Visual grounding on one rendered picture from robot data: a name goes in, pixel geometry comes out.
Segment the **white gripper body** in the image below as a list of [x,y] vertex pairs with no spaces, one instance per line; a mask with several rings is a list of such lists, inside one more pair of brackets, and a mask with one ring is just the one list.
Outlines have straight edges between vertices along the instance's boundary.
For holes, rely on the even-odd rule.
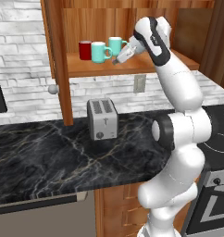
[[121,51],[119,52],[119,54],[116,56],[115,59],[112,60],[112,62],[114,60],[117,60],[117,62],[119,64],[122,64],[124,62],[126,62],[128,59],[130,59],[131,57],[134,56],[135,54],[135,50],[136,50],[136,47],[130,45],[130,44],[127,44],[125,45]]

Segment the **teal mug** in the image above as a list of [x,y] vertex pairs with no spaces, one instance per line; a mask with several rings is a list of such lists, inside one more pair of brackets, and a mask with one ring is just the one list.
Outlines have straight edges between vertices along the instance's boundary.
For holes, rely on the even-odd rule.
[[104,63],[106,60],[110,59],[113,55],[112,49],[107,47],[104,42],[92,42],[92,61],[93,63]]
[[122,45],[127,43],[121,37],[110,37],[108,39],[108,46],[112,49],[113,56],[117,56],[121,51]]

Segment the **red mug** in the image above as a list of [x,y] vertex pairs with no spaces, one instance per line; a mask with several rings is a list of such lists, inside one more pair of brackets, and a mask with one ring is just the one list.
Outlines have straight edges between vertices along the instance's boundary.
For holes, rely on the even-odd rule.
[[91,60],[91,41],[79,41],[80,60]]

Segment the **wooden cabinet door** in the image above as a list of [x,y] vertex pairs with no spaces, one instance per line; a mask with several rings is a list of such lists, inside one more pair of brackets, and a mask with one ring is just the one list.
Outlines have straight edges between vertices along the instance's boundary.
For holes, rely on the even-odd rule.
[[212,12],[211,8],[180,8],[172,48],[200,63]]
[[64,40],[62,1],[41,0],[45,33],[48,35],[48,53],[51,56],[51,71],[58,86],[62,118],[65,126],[73,125],[70,87],[68,80],[68,61]]

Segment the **tall wooden cabinet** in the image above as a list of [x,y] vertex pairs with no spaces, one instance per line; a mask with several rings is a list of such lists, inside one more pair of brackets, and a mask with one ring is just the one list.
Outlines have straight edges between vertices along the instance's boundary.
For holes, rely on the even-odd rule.
[[224,89],[224,0],[215,0],[199,70]]

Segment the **wooden base cabinet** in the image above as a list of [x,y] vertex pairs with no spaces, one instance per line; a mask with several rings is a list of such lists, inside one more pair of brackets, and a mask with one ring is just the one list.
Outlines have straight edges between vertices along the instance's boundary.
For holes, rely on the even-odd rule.
[[141,182],[94,191],[96,237],[181,237],[188,208],[198,194],[196,183],[156,209],[138,200]]

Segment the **silver toaster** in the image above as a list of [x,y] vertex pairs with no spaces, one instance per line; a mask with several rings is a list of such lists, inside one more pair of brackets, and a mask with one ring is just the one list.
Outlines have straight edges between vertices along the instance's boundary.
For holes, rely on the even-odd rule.
[[92,140],[118,137],[118,112],[110,98],[90,99],[87,102],[87,118]]

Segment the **black stove with oven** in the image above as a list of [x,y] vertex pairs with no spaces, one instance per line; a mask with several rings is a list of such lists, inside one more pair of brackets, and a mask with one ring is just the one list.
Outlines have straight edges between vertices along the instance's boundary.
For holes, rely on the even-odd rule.
[[[197,182],[197,198],[180,231],[182,237],[224,237],[224,105],[207,109],[217,118],[218,133],[198,145],[205,154],[205,166]],[[215,178],[220,178],[220,185],[213,182]]]

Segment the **grey dishwasher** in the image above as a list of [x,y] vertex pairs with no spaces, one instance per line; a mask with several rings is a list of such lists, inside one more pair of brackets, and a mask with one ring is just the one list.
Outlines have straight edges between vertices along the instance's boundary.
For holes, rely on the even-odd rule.
[[0,237],[96,237],[93,191],[81,202],[0,215]]

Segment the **grey wall outlet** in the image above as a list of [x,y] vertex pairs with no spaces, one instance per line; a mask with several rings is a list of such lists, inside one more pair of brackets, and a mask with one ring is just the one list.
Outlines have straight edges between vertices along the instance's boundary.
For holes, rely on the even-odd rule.
[[143,93],[145,91],[146,76],[144,74],[137,74],[134,76],[133,91],[137,93]]

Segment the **open wooden wall cabinet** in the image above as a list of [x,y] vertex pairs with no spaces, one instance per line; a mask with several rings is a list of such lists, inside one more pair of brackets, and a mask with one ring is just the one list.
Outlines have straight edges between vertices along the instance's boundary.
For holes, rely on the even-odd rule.
[[68,75],[71,78],[154,72],[149,54],[143,52],[123,64],[111,60],[94,64],[80,60],[79,41],[108,42],[111,36],[128,40],[142,17],[165,17],[171,25],[170,49],[189,69],[200,63],[172,48],[180,8],[213,8],[215,0],[61,0]]

